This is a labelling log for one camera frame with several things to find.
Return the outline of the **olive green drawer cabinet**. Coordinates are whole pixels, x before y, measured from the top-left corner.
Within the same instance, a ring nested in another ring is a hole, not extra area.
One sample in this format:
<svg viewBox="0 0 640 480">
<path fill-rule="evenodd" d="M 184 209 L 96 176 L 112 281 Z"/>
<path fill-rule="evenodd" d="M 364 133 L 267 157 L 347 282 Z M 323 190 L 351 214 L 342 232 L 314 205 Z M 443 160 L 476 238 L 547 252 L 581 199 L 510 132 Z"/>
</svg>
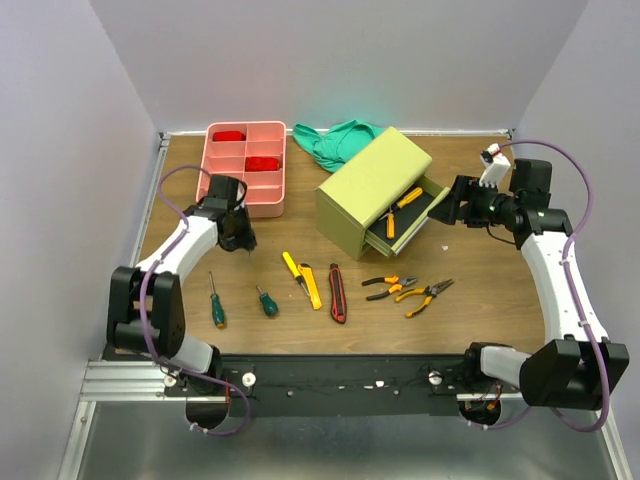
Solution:
<svg viewBox="0 0 640 480">
<path fill-rule="evenodd" d="M 431 163 L 416 143 L 387 128 L 316 188 L 318 231 L 355 261 L 371 248 L 386 258 L 399 254 L 450 191 L 429 178 Z M 387 212 L 415 187 L 423 194 L 393 211 L 395 238 L 387 239 Z"/>
</svg>

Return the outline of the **long green screwdriver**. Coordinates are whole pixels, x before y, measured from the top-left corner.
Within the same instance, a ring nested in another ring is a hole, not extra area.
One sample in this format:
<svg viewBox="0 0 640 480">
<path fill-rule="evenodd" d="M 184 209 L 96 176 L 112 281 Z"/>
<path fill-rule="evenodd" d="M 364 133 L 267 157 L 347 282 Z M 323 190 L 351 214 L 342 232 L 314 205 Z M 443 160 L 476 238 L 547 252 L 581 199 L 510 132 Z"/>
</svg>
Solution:
<svg viewBox="0 0 640 480">
<path fill-rule="evenodd" d="M 218 329 L 225 329 L 227 326 L 226 314 L 222 307 L 220 296 L 217 294 L 212 272 L 209 271 L 208 275 L 211 288 L 210 300 L 212 320 Z"/>
</svg>

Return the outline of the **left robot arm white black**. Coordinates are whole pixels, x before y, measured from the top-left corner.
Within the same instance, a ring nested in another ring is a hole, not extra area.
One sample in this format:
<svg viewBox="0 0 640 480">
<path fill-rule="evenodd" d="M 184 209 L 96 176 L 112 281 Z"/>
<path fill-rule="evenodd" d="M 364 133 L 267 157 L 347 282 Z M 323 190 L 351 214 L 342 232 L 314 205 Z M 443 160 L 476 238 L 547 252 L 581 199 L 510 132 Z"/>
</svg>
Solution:
<svg viewBox="0 0 640 480">
<path fill-rule="evenodd" d="M 221 385 L 221 353 L 186 332 L 182 286 L 209 251 L 255 249 L 247 194 L 244 181 L 211 175 L 207 193 L 195 204 L 184 210 L 167 204 L 179 223 L 164 243 L 137 265 L 116 268 L 110 280 L 107 343 L 187 374 L 201 395 Z"/>
</svg>

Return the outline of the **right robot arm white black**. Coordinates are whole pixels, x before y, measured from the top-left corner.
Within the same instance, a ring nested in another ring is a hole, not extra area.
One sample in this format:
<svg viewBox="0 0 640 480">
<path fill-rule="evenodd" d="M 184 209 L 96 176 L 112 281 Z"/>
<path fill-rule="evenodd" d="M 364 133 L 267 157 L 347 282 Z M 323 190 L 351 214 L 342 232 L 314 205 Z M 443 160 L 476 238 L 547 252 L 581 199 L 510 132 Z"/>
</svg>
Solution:
<svg viewBox="0 0 640 480">
<path fill-rule="evenodd" d="M 518 159 L 506 193 L 482 179 L 459 175 L 429 213 L 443 224 L 503 226 L 534 280 L 545 325 L 545 344 L 533 354 L 474 342 L 460 379 L 480 392 L 495 380 L 521 392 L 527 405 L 604 411 L 629 365 L 629 352 L 610 340 L 592 308 L 576 265 L 576 229 L 551 207 L 552 166 Z"/>
</svg>

